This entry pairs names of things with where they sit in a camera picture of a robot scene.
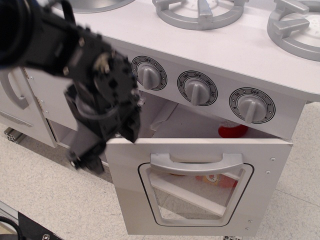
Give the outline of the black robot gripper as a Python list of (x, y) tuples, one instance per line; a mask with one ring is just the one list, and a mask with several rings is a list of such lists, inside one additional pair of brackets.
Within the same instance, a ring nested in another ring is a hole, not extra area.
[(100, 155), (115, 134), (131, 143), (138, 139), (137, 79), (127, 57), (100, 34), (76, 25), (72, 16), (42, 12), (38, 20), (46, 48), (41, 69), (72, 80), (64, 95), (76, 119), (77, 132), (67, 159), (76, 169), (103, 173)]

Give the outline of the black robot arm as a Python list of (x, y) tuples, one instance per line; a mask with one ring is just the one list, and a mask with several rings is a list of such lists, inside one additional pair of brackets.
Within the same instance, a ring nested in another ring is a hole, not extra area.
[(8, 98), (25, 109), (26, 98), (16, 96), (8, 79), (13, 68), (27, 67), (71, 79), (64, 96), (76, 119), (77, 132), (67, 158), (76, 169), (101, 174), (100, 155), (111, 138), (116, 134), (130, 142), (138, 138), (137, 79), (125, 56), (100, 34), (76, 24), (69, 1), (61, 1), (63, 16), (52, 12), (54, 4), (1, 1), (0, 82)]

